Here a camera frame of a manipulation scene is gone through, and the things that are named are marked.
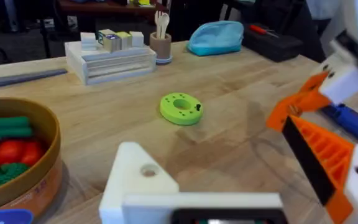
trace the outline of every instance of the wooden block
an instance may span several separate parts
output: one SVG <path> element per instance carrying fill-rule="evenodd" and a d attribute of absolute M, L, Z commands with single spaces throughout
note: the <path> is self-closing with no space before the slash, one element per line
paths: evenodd
<path fill-rule="evenodd" d="M 104 29 L 104 30 L 99 30 L 98 31 L 98 42 L 101 45 L 104 45 L 104 40 L 105 40 L 105 35 L 109 35 L 109 34 L 115 34 L 114 31 L 110 30 L 110 29 Z"/>
<path fill-rule="evenodd" d="M 94 33 L 81 33 L 82 50 L 96 50 L 96 36 Z"/>
<path fill-rule="evenodd" d="M 141 32 L 130 31 L 132 36 L 132 47 L 143 47 L 144 45 L 144 36 Z"/>
<path fill-rule="evenodd" d="M 118 32 L 117 36 L 121 38 L 121 49 L 128 49 L 132 47 L 132 36 L 127 32 Z"/>
<path fill-rule="evenodd" d="M 121 38 L 116 34 L 108 34 L 103 36 L 103 48 L 108 52 L 121 50 Z"/>

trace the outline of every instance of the cup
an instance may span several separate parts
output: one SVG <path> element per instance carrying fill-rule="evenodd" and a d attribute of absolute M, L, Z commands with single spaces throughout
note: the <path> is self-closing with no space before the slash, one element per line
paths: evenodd
<path fill-rule="evenodd" d="M 164 39 L 158 39 L 156 33 L 150 34 L 150 48 L 157 54 L 157 59 L 169 59 L 171 57 L 171 35 L 165 34 Z"/>

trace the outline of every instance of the blue pouch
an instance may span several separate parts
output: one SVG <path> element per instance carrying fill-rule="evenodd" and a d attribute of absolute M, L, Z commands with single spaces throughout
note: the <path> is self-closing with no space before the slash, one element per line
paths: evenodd
<path fill-rule="evenodd" d="M 209 22 L 191 35 L 187 49 L 198 56 L 241 50 L 244 26 L 235 21 Z"/>

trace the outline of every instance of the wooden utensil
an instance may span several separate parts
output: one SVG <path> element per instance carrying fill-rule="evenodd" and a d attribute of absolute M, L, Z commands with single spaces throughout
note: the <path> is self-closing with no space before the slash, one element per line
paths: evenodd
<path fill-rule="evenodd" d="M 159 19 L 159 23 L 161 26 L 161 36 L 160 36 L 161 39 L 165 39 L 165 33 L 167 32 L 169 20 L 170 20 L 170 18 L 167 13 L 163 13 Z"/>
<path fill-rule="evenodd" d="M 162 16 L 161 11 L 156 11 L 154 14 L 154 22 L 155 22 L 155 25 L 157 26 L 156 34 L 157 34 L 158 39 L 161 39 L 161 23 L 160 23 L 161 16 Z"/>

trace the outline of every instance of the red screwdriver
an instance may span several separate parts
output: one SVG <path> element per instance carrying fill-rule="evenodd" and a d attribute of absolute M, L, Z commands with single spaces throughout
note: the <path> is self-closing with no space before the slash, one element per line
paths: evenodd
<path fill-rule="evenodd" d="M 258 34 L 263 34 L 263 35 L 267 34 L 267 35 L 271 35 L 272 37 L 279 38 L 277 35 L 269 32 L 269 31 L 267 31 L 267 30 L 265 30 L 265 29 L 263 29 L 263 28 L 261 28 L 259 26 L 256 26 L 256 25 L 250 25 L 249 29 L 254 31 L 254 32 L 256 32 L 256 33 L 258 33 Z"/>

